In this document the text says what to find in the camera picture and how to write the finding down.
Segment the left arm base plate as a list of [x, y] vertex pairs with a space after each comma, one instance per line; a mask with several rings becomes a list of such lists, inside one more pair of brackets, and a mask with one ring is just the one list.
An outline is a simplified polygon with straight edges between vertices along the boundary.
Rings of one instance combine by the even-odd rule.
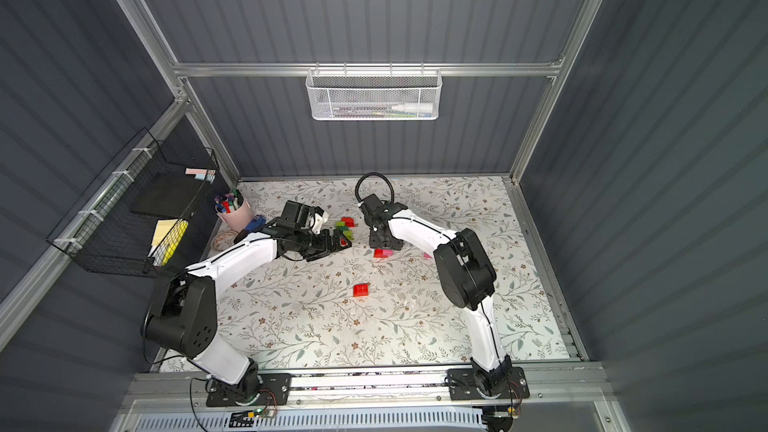
[[206, 406], [282, 406], [288, 401], [292, 378], [292, 375], [286, 373], [252, 373], [235, 385], [213, 379], [206, 386]]

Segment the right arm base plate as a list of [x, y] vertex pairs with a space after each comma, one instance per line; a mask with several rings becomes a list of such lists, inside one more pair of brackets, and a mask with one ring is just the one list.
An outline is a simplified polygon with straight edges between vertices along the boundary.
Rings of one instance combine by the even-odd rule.
[[521, 367], [485, 374], [480, 369], [452, 368], [444, 384], [454, 401], [506, 399], [520, 401], [530, 397], [528, 381]]

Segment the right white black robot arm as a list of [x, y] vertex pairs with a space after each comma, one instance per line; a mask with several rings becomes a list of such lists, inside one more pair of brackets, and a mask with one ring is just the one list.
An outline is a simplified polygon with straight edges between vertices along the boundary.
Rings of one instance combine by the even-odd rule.
[[518, 401], [527, 398], [529, 392], [501, 342], [493, 300], [497, 273], [477, 234], [440, 227], [374, 194], [357, 201], [372, 248], [398, 250], [408, 243], [433, 258], [445, 296], [463, 310], [479, 392], [491, 397], [507, 391]]

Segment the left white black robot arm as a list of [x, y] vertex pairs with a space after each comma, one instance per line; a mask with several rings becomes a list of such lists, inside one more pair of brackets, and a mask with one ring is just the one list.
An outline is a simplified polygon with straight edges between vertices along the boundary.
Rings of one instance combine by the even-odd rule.
[[242, 230], [225, 251], [178, 272], [158, 274], [142, 337], [176, 351], [206, 372], [227, 405], [251, 405], [265, 393], [257, 363], [218, 330], [220, 295], [254, 269], [280, 258], [313, 262], [341, 252], [352, 240], [327, 229], [320, 207], [288, 201], [280, 216]]

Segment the red lego brick rounded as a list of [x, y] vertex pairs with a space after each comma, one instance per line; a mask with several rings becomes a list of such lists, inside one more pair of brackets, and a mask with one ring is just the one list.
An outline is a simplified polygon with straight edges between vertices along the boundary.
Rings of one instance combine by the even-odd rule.
[[353, 286], [354, 297], [367, 297], [369, 295], [369, 284], [360, 283]]

